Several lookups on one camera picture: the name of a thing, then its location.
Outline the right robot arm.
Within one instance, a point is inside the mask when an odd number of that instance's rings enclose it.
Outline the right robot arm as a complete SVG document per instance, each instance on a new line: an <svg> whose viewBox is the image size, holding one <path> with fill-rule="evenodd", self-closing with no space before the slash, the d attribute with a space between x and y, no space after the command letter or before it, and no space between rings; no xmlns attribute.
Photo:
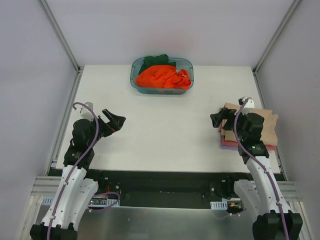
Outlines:
<svg viewBox="0 0 320 240"><path fill-rule="evenodd" d="M223 107L210 115L214 128L234 132L238 153L253 181L232 180L225 184L230 197L239 197L249 212L256 240L296 240L303 226L299 213L286 202L272 172L269 152L261 140L264 118L256 113Z"/></svg>

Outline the orange t shirt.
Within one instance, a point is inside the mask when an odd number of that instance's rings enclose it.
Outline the orange t shirt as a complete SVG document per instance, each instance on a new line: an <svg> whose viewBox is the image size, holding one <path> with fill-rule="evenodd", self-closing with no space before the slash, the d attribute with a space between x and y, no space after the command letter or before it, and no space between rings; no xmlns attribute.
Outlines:
<svg viewBox="0 0 320 240"><path fill-rule="evenodd" d="M142 88L188 90L192 81L185 69L177 71L176 66L153 65L138 75L136 84Z"/></svg>

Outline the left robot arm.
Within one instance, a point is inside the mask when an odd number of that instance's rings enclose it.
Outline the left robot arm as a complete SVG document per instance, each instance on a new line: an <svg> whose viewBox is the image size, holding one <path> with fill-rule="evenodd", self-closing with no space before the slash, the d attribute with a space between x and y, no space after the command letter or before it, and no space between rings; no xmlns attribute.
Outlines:
<svg viewBox="0 0 320 240"><path fill-rule="evenodd" d="M94 146L101 139L119 131L126 118L103 109L109 120L104 122L90 107L83 105L81 118L72 126L72 138L64 155L61 180L50 207L40 224L33 224L33 240L76 240L81 218L94 195L105 191L106 183L99 177L87 178L94 158Z"/></svg>

